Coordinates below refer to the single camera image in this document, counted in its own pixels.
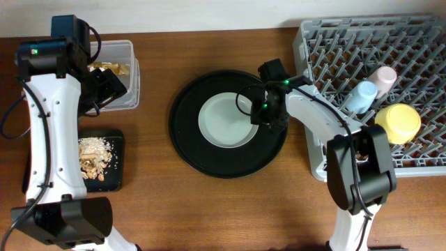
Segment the gray dish rack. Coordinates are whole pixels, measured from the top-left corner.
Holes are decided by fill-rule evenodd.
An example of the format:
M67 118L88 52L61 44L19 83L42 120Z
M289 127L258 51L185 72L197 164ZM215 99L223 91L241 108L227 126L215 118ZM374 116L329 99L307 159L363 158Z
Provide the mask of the gray dish rack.
M446 175L445 22L432 16L306 20L293 42L298 75L306 75L323 96L364 125L396 103L414 107L422 127L413 141L390 145L397 177ZM392 90L365 114L345 110L348 94L380 66L398 73ZM324 149L305 128L312 174L326 181Z

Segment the clear plastic container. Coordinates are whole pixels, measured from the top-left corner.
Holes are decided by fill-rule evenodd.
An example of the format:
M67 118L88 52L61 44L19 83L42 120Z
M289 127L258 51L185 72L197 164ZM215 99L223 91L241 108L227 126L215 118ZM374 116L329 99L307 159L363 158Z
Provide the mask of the clear plastic container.
M91 42L91 55L98 51L98 42ZM134 57L133 44L129 40L103 41L96 62L119 63L128 67L129 75L119 75L127 93L103 107L101 112L134 109L139 104L139 63Z

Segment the robotic arm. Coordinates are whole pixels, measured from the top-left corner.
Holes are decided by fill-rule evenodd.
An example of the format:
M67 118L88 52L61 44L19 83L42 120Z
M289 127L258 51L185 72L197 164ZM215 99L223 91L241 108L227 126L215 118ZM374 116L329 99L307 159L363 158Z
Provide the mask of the robotic arm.
M89 33L98 52L91 56ZM62 249L137 251L113 227L106 197L87 199L80 173L77 118L124 95L111 70L90 73L100 52L98 33L74 15L52 18L52 38L25 42L16 54L17 81L24 87L31 119L31 178L27 206L12 209L14 228Z
M265 96L253 100L251 123L283 130L289 117L304 123L327 146L328 190L338 205L332 251L365 251L371 222L397 179L387 135L362 127L331 105L306 77L290 78L279 59L259 68ZM368 156L359 168L356 153Z

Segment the white plate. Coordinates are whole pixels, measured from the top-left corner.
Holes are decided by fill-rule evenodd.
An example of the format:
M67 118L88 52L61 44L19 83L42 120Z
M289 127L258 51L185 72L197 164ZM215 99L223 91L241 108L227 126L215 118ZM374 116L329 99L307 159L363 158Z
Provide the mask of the white plate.
M201 134L211 143L222 148L235 148L248 143L255 136L258 125L236 106L236 93L220 93L208 99L200 109L198 125ZM238 106L250 113L251 101L238 96Z

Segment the yellow cup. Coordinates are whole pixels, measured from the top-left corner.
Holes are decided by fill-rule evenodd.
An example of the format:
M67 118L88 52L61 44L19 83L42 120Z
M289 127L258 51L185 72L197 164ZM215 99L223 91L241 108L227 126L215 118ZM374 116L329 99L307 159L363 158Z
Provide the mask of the yellow cup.
M409 105L390 105L376 114L375 123L382 126L391 144L405 144L421 127L418 112Z

